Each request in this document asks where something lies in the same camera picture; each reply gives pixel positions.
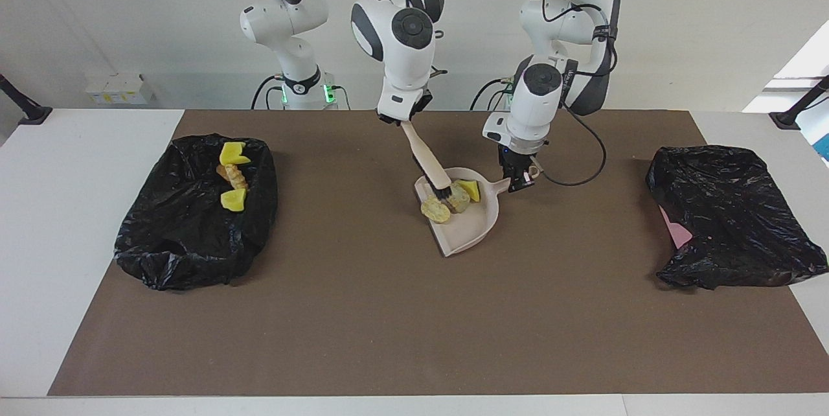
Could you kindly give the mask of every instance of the green indicator light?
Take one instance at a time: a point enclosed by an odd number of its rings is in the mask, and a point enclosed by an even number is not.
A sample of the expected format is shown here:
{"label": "green indicator light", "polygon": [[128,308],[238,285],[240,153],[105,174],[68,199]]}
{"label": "green indicator light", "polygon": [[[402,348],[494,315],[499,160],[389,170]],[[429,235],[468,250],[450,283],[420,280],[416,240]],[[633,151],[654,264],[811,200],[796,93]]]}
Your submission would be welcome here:
{"label": "green indicator light", "polygon": [[337,95],[334,95],[334,91],[332,91],[331,86],[323,86],[323,90],[325,91],[326,102],[334,103],[337,101]]}

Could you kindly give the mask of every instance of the pink paper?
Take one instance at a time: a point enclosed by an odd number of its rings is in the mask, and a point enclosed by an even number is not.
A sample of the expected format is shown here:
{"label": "pink paper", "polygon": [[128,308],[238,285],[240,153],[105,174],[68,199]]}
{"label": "pink paper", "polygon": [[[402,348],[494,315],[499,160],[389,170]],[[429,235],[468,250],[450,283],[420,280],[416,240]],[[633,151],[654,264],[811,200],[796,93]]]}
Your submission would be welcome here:
{"label": "pink paper", "polygon": [[680,248],[686,242],[689,242],[694,235],[690,234],[688,230],[685,229],[681,224],[675,224],[671,220],[668,220],[667,213],[663,210],[662,207],[659,208],[659,211],[663,213],[663,218],[665,218],[665,224],[668,226],[669,232],[671,232],[671,238],[674,241],[674,245],[676,248]]}

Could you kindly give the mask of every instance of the black stand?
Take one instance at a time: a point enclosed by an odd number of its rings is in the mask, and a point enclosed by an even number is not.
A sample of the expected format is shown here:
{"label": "black stand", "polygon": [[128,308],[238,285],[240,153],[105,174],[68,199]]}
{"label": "black stand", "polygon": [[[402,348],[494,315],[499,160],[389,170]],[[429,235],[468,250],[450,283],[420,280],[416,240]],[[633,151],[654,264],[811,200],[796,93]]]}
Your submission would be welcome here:
{"label": "black stand", "polygon": [[804,111],[806,107],[810,106],[812,102],[817,100],[817,97],[823,95],[827,90],[829,90],[829,76],[821,79],[821,81],[818,82],[811,91],[806,92],[806,94],[803,95],[803,98],[798,100],[797,103],[790,109],[787,111],[769,113],[769,116],[772,117],[772,121],[774,121],[781,130],[800,130],[800,126],[797,126],[797,123],[795,122],[797,120],[797,115],[800,115],[801,111]]}
{"label": "black stand", "polygon": [[50,106],[40,106],[35,100],[26,97],[9,82],[5,76],[0,74],[0,90],[6,93],[17,106],[26,113],[26,118],[18,121],[18,124],[41,124],[51,113]]}

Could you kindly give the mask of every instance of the pineapple chunk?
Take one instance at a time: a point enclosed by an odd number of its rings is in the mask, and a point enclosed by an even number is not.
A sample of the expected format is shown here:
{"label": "pineapple chunk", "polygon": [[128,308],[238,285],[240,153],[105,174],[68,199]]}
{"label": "pineapple chunk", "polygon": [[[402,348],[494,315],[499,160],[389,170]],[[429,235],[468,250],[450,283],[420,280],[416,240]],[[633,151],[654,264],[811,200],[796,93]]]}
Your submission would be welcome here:
{"label": "pineapple chunk", "polygon": [[219,154],[219,163],[222,165],[249,164],[251,159],[242,155],[243,148],[245,148],[244,142],[225,142]]}
{"label": "pineapple chunk", "polygon": [[461,188],[464,188],[464,191],[466,191],[467,194],[469,194],[469,198],[471,198],[473,202],[481,201],[481,192],[479,190],[479,187],[477,186],[477,181],[467,181],[465,179],[459,179],[458,181],[455,181],[455,183],[458,183],[458,185]]}
{"label": "pineapple chunk", "polygon": [[223,192],[221,195],[221,206],[230,210],[230,212],[241,212],[245,210],[245,197],[247,194],[247,189],[234,189],[233,191]]}

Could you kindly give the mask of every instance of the white table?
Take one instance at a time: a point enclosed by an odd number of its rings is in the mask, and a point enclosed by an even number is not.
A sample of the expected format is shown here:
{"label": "white table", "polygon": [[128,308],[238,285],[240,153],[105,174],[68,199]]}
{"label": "white table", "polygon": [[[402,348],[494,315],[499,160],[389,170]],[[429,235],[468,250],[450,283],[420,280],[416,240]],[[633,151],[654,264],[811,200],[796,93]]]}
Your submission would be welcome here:
{"label": "white table", "polygon": [[[344,398],[47,398],[109,266],[124,213],[182,111],[56,110],[0,147],[0,415],[829,413],[821,395],[538,395]],[[829,247],[829,170],[766,115],[693,113],[710,144],[752,148],[814,242]],[[792,286],[829,350],[829,275]]]}

